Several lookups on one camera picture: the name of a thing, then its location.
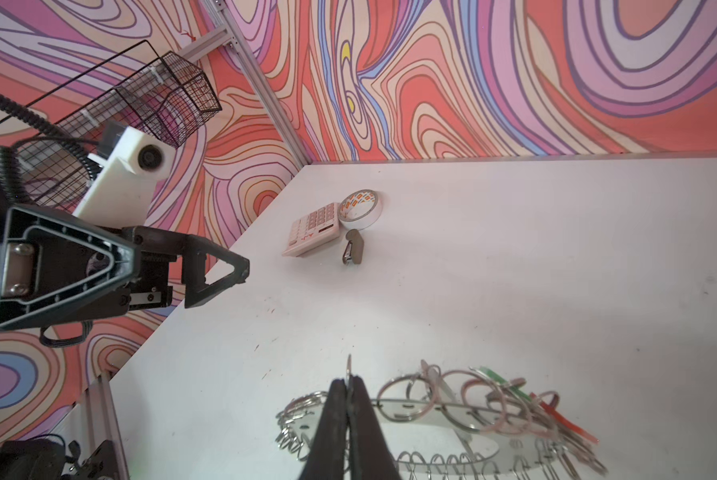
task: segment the screw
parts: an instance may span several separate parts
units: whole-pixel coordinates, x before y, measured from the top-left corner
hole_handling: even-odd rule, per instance
[[[17,255],[32,255],[36,251],[31,244],[12,245],[12,251]]]
[[[16,283],[9,287],[9,293],[16,296],[22,296],[25,295],[28,292],[27,285],[23,285],[22,283]]]

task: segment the white tabletop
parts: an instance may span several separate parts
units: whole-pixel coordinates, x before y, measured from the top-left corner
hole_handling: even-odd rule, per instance
[[[363,264],[342,238],[281,257],[361,188],[384,206]],[[246,284],[178,308],[112,381],[135,480],[296,478],[274,415],[348,353],[372,395],[423,358],[524,376],[609,478],[717,478],[717,158],[310,166],[232,249]]]

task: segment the colorful wallpaper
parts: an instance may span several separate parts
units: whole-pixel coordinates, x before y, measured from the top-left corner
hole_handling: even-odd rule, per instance
[[[233,0],[321,161],[717,150],[717,0]]]
[[[143,38],[159,53],[179,50],[207,32],[198,2],[133,0],[0,0],[0,93],[27,103]],[[59,120],[115,83],[106,78],[138,68],[152,56],[136,49],[106,76],[84,77],[71,90],[36,104]],[[171,177],[152,201],[148,224],[209,237],[230,246],[297,173],[281,138],[227,53],[201,61],[222,102],[222,112],[193,134],[178,152]],[[31,133],[19,122],[0,126],[0,144]],[[180,264],[171,276],[179,282]],[[176,288],[176,302],[184,290]],[[52,350],[37,331],[0,333],[0,442],[46,432],[70,409],[103,369],[118,370],[170,313],[134,312],[98,320],[81,346]],[[62,337],[78,325],[54,329]]]

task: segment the white tape roll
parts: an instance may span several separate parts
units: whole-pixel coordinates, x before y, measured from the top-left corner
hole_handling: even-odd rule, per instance
[[[338,218],[348,230],[361,230],[372,225],[382,213],[380,196],[374,190],[359,190],[340,204]]]

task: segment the white camera housing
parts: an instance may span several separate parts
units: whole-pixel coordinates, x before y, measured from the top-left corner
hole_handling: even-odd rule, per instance
[[[74,216],[109,228],[143,225],[156,183],[172,172],[176,150],[127,127],[107,160],[95,154],[88,156],[103,170],[76,207]]]

